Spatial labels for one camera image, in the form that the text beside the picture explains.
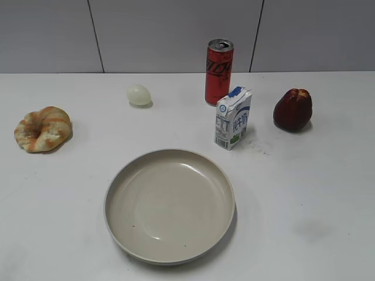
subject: white egg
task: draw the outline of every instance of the white egg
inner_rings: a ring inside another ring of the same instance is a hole
[[[127,89],[127,97],[131,104],[148,105],[151,102],[150,92],[142,85],[132,85]]]

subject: red apple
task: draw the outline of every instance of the red apple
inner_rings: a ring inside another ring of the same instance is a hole
[[[276,126],[292,132],[301,130],[309,122],[311,115],[311,96],[304,89],[290,89],[274,109]]]

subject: plate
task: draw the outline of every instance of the plate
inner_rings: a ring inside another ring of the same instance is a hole
[[[114,241],[144,262],[177,265],[211,249],[235,209],[231,184],[208,158],[158,150],[126,165],[107,191],[105,220]]]

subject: bread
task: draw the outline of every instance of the bread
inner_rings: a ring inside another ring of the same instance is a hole
[[[31,112],[14,130],[18,145],[27,152],[45,152],[62,144],[71,134],[70,118],[60,108]]]

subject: small milk carton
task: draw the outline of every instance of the small milk carton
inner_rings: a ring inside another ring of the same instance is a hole
[[[231,150],[246,132],[252,94],[245,87],[236,87],[216,105],[215,142]]]

